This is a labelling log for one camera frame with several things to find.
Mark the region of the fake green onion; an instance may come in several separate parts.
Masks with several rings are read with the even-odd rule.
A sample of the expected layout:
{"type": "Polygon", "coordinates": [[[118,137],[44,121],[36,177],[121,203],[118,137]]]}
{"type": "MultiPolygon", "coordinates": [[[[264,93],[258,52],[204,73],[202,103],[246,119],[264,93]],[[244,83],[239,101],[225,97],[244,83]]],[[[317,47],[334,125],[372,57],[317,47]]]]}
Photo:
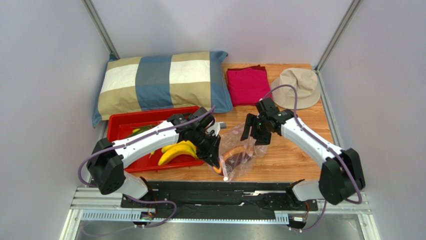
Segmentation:
{"type": "Polygon", "coordinates": [[[135,135],[138,135],[140,133],[146,132],[150,129],[153,129],[156,126],[157,125],[155,125],[155,124],[149,124],[149,125],[144,125],[144,126],[133,127],[130,136],[135,136],[135,135]]]}

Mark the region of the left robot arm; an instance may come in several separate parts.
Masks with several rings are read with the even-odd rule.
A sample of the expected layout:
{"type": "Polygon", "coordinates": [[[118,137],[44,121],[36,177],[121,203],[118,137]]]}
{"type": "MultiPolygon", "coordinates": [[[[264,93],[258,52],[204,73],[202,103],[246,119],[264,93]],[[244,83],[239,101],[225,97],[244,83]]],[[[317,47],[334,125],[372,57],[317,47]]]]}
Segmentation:
{"type": "Polygon", "coordinates": [[[200,107],[188,116],[174,114],[156,127],[130,138],[114,142],[102,138],[82,164],[94,180],[93,187],[102,195],[120,193],[141,199],[149,191],[147,184],[125,168],[153,151],[182,141],[195,145],[198,159],[219,168],[219,130],[214,109],[200,107]]]}

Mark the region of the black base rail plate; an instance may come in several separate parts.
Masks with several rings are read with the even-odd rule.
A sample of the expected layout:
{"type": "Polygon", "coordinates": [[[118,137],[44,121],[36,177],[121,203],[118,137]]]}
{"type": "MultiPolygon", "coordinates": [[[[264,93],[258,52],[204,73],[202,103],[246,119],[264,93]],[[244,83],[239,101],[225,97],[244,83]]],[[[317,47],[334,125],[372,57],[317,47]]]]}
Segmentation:
{"type": "Polygon", "coordinates": [[[276,211],[316,211],[315,200],[337,205],[348,197],[317,182],[304,189],[304,182],[143,181],[141,202],[125,193],[120,206],[142,209],[139,219],[273,220],[276,211]]]}

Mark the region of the yellow fake banana bunch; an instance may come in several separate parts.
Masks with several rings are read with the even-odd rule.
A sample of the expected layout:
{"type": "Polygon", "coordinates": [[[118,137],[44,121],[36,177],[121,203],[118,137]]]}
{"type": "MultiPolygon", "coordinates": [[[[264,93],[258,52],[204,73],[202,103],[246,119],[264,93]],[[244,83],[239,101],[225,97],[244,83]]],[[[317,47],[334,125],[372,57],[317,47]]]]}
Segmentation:
{"type": "Polygon", "coordinates": [[[157,165],[166,165],[174,158],[181,155],[188,155],[197,159],[196,151],[196,146],[190,141],[181,141],[175,144],[164,146],[161,149],[162,156],[160,157],[157,165]]]}

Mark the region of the fake orange bread slice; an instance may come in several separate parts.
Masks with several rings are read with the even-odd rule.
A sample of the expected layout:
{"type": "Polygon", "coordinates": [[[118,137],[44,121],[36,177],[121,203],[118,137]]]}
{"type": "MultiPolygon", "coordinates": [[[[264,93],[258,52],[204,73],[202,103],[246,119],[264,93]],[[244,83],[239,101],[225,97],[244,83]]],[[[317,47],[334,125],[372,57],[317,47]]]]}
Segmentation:
{"type": "Polygon", "coordinates": [[[230,173],[237,167],[247,164],[254,158],[255,149],[251,146],[240,145],[227,150],[221,155],[223,162],[220,168],[211,167],[212,171],[220,176],[224,175],[224,170],[230,173]]]}

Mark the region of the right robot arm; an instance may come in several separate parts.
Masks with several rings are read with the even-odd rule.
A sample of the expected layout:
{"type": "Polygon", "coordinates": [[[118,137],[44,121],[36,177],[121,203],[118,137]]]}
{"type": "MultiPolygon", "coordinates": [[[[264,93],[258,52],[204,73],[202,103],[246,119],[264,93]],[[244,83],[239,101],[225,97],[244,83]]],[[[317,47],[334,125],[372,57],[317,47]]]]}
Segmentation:
{"type": "Polygon", "coordinates": [[[365,178],[358,152],[352,148],[342,149],[326,141],[313,132],[297,116],[295,111],[279,110],[271,98],[256,103],[257,114],[247,114],[241,140],[252,137],[255,145],[266,146],[271,143],[272,134],[296,144],[320,168],[318,180],[299,180],[292,183],[285,191],[293,199],[325,200],[332,205],[349,201],[357,195],[352,203],[362,202],[361,190],[365,187],[365,178]]]}

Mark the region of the plaid pillow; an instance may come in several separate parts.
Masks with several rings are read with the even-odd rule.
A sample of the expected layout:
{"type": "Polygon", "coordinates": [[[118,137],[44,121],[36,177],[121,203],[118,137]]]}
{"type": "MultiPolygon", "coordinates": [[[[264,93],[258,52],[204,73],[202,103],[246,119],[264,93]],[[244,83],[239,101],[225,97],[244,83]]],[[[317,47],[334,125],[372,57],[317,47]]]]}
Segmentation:
{"type": "Polygon", "coordinates": [[[109,55],[92,126],[112,115],[199,106],[233,109],[222,62],[225,51],[118,58],[109,55]]]}

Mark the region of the magenta folded cloth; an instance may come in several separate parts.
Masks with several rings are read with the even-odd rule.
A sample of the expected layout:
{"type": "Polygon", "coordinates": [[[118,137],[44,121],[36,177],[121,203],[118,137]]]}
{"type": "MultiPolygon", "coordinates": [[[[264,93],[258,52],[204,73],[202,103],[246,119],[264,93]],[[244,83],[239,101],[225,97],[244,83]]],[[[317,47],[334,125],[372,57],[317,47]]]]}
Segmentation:
{"type": "Polygon", "coordinates": [[[267,70],[261,65],[230,68],[226,71],[226,80],[234,107],[254,106],[271,90],[267,70]]]}

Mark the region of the red plastic tray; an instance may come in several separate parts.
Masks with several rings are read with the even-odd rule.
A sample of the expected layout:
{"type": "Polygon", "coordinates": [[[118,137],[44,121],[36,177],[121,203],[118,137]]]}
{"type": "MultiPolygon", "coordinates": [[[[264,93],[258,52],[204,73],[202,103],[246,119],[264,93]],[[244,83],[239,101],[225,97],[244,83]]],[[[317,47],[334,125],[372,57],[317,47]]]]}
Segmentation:
{"type": "MultiPolygon", "coordinates": [[[[158,110],[148,110],[141,112],[114,114],[109,118],[106,138],[110,141],[122,140],[130,136],[137,128],[148,125],[159,125],[162,121],[174,114],[194,113],[198,106],[188,106],[179,108],[168,108],[158,110]]],[[[177,169],[186,167],[201,166],[202,160],[195,159],[190,155],[180,155],[175,157],[166,165],[158,165],[163,153],[160,149],[154,155],[147,154],[129,165],[125,170],[129,173],[162,171],[167,169],[177,169]]]]}

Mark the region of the right aluminium frame post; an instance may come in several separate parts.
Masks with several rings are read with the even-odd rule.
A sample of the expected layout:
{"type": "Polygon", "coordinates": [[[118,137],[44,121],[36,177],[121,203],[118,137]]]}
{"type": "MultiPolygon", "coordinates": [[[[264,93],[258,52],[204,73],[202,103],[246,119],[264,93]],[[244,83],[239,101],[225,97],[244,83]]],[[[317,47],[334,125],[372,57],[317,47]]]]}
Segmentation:
{"type": "Polygon", "coordinates": [[[362,4],[363,0],[352,0],[348,9],[346,10],[345,14],[343,15],[343,18],[341,19],[340,23],[338,24],[334,34],[332,35],[328,45],[326,46],[323,54],[321,55],[317,65],[315,66],[315,71],[317,73],[320,73],[325,65],[327,64],[327,61],[331,57],[335,47],[338,45],[338,42],[342,38],[343,34],[345,33],[347,27],[349,26],[351,20],[355,16],[356,12],[358,11],[360,5],[362,4]]]}

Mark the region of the left aluminium frame post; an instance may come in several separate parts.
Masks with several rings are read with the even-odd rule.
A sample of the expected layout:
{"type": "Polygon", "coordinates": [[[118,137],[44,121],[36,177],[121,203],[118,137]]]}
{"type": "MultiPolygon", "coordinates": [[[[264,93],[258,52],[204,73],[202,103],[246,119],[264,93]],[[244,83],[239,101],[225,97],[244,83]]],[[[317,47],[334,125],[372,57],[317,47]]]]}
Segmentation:
{"type": "Polygon", "coordinates": [[[109,51],[110,54],[114,54],[118,59],[119,57],[119,53],[116,49],[116,47],[114,46],[114,43],[93,3],[92,0],[82,0],[82,3],[88,13],[88,15],[90,16],[92,22],[94,23],[98,33],[100,34],[100,37],[103,41],[103,43],[105,44],[107,50],[109,51]]]}

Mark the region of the beige bucket hat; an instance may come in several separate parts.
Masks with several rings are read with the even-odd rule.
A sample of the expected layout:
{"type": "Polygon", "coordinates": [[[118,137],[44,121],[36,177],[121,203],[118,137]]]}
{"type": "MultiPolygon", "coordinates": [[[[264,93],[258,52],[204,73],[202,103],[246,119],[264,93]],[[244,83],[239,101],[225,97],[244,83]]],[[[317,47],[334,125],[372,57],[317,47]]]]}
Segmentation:
{"type": "Polygon", "coordinates": [[[270,84],[274,102],[286,109],[307,109],[321,98],[321,90],[314,71],[304,68],[287,68],[270,84]]]}

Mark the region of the clear zip top bag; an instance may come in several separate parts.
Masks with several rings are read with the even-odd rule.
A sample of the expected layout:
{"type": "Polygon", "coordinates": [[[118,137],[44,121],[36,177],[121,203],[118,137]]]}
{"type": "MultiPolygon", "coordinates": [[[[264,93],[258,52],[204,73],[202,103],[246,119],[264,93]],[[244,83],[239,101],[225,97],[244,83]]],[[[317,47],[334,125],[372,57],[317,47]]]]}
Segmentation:
{"type": "Polygon", "coordinates": [[[241,141],[244,124],[233,127],[229,132],[221,135],[219,145],[220,167],[211,166],[213,173],[223,178],[224,182],[231,182],[246,175],[256,165],[256,159],[266,155],[267,145],[255,145],[253,137],[241,141]]]}

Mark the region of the aluminium frame post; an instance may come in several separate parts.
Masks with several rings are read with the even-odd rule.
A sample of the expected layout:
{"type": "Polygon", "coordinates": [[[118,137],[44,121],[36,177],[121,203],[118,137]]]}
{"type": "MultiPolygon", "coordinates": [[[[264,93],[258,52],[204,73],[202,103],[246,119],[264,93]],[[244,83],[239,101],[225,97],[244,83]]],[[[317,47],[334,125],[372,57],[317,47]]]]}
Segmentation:
{"type": "Polygon", "coordinates": [[[105,44],[107,50],[109,51],[110,54],[114,54],[118,59],[119,57],[119,53],[116,49],[116,47],[114,46],[114,43],[93,3],[92,0],[82,0],[82,3],[88,13],[88,15],[90,16],[92,22],[94,23],[98,33],[100,34],[100,37],[103,41],[103,43],[105,44]]]}
{"type": "Polygon", "coordinates": [[[338,42],[342,38],[343,34],[345,33],[347,27],[349,26],[351,20],[355,16],[356,12],[358,11],[360,5],[362,4],[363,0],[352,0],[348,9],[346,10],[345,14],[343,15],[343,18],[341,19],[340,23],[338,24],[334,34],[332,35],[328,45],[326,46],[323,54],[321,55],[317,65],[315,66],[315,71],[317,73],[320,73],[325,65],[327,64],[327,61],[331,57],[335,47],[338,45],[338,42]]]}

